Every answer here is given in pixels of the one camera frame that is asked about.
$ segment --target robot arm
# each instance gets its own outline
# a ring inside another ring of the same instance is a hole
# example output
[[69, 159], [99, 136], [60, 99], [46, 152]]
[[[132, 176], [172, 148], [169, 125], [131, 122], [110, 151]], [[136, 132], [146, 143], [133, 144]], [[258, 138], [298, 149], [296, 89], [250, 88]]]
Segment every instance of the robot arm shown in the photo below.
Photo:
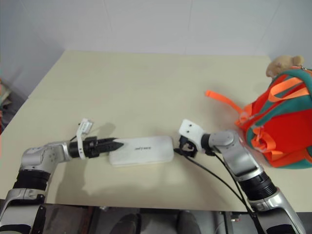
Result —
[[193, 147], [193, 151], [186, 151], [189, 156], [195, 156], [197, 151], [208, 155], [212, 152], [222, 154], [226, 167], [246, 194], [265, 234], [306, 233], [298, 215], [244, 146], [237, 132], [227, 130], [207, 134], [185, 119], [179, 133], [180, 150], [183, 151], [186, 144]]
[[[86, 157], [120, 148], [115, 138], [88, 137], [82, 142]], [[79, 157], [77, 142], [53, 142], [24, 152], [17, 181], [5, 199], [0, 213], [0, 234], [40, 234], [45, 222], [46, 188], [56, 166]]]

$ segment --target teddy bear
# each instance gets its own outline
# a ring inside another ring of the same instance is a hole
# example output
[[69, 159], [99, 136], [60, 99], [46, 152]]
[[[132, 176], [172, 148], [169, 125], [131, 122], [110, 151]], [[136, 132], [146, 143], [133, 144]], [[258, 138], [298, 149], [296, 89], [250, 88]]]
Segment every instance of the teddy bear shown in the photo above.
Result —
[[302, 66], [303, 62], [304, 58], [301, 55], [294, 57], [281, 55], [268, 65], [266, 75], [267, 77], [275, 78], [281, 72], [291, 69], [292, 66]]

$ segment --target white wall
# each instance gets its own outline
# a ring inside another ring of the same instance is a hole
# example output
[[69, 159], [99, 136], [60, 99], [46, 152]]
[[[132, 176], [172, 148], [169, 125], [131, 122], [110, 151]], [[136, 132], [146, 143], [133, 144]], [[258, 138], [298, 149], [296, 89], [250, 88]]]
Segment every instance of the white wall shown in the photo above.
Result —
[[302, 54], [312, 67], [311, 0], [0, 1], [3, 78], [23, 97], [64, 49]]

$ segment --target person's foot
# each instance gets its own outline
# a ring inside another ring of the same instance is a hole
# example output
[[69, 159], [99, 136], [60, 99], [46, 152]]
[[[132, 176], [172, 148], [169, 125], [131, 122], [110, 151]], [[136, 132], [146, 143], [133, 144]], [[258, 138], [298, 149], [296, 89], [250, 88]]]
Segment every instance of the person's foot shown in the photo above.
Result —
[[194, 215], [188, 211], [180, 211], [177, 216], [176, 230], [178, 234], [201, 234]]
[[110, 234], [139, 234], [140, 232], [141, 218], [139, 214], [128, 214], [118, 221]]

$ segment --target table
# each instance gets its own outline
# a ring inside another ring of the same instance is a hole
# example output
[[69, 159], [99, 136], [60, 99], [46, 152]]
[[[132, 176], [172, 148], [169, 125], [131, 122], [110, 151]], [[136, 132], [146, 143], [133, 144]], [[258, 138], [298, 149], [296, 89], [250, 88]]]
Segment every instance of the table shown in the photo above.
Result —
[[[83, 117], [95, 122], [90, 136], [169, 135], [177, 145], [184, 118], [207, 132], [219, 131], [220, 103], [206, 89], [240, 105], [270, 83], [267, 56], [185, 56], [66, 51], [2, 134], [0, 198], [12, 188], [24, 150], [75, 135]], [[297, 212], [312, 211], [310, 169], [266, 172]], [[199, 154], [196, 160], [234, 186], [222, 165]], [[102, 155], [59, 164], [47, 203], [244, 211], [221, 182], [175, 154], [172, 162], [112, 167]]]

